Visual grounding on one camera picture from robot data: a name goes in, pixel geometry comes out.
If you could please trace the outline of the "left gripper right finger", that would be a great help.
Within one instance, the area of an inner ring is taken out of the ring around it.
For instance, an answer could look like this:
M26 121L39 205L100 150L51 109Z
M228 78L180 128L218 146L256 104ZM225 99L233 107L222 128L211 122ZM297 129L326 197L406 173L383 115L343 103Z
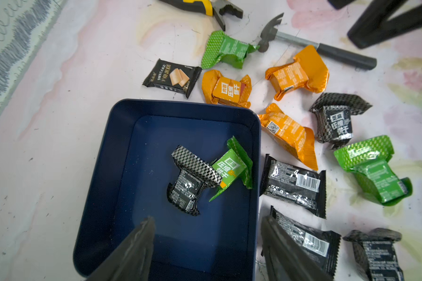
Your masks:
M332 279L270 215L262 219L261 237L270 281L330 281Z

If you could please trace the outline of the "green cookie packet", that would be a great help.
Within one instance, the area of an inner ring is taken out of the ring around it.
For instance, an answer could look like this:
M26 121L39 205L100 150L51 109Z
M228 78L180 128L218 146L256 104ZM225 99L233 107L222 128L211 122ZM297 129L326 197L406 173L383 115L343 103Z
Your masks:
M340 167L354 175L363 196L387 207L395 206L413 194L411 180L398 178L389 166L394 154L393 144L387 135L363 140L334 152Z
M238 41L224 31L217 30L208 38L200 66L202 69L211 69L218 63L226 63L235 69L242 69L247 55L259 48L259 45Z
M240 179L248 190L253 188L253 161L235 137L227 140L227 148L229 150L212 165L222 177L222 181L217 193L209 202L219 197L237 179Z

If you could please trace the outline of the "black checkered cookie packet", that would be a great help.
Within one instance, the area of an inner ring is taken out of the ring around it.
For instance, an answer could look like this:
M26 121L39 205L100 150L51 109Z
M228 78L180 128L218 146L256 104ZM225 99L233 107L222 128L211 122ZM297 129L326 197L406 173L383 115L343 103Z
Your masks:
M198 216L198 200L202 192L220 186L222 177L210 164L182 145L177 146L171 156L180 173L175 183L168 185L167 199L182 212Z
M321 94L309 109L317 120L315 139L322 144L330 143L333 150L344 147L353 138L351 117L362 115L371 107L355 94Z
M394 243L402 234L386 228L375 228L368 233L353 230L343 237L352 243L354 258L360 275L366 281L403 281Z

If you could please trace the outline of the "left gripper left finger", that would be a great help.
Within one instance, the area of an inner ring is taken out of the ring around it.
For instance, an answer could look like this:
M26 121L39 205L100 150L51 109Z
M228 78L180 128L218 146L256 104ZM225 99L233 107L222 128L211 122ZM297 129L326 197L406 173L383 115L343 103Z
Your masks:
M144 219L87 278L88 281L147 281L149 279L156 224Z

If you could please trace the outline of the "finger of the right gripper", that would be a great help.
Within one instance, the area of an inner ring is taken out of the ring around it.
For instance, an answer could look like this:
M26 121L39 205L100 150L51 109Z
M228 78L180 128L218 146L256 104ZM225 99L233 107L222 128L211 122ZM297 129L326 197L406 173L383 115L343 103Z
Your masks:
M406 0L375 0L365 9L347 36L360 49L422 28L422 4L395 15Z

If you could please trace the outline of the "black wafer cookie packet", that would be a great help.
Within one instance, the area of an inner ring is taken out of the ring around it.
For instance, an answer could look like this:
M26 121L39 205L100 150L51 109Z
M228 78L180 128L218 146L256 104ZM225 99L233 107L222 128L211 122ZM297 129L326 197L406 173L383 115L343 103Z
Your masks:
M202 68L198 66L186 66L158 59L143 85L183 94L188 99L201 72Z

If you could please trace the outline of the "orange cookie packet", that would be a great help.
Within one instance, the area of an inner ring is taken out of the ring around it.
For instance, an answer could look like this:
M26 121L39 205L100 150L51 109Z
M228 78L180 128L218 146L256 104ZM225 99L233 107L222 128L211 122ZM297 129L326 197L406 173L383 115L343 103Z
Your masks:
M257 116L262 130L311 170L318 171L315 137L311 128L300 125L272 103Z
M207 104L223 104L250 108L251 78L246 75L240 81L224 77L220 71L210 70L203 75L202 91Z
M305 88L317 94L325 91L329 70L316 49L309 45L294 56L292 63L267 69L265 79L275 89L274 99L281 101L296 89Z

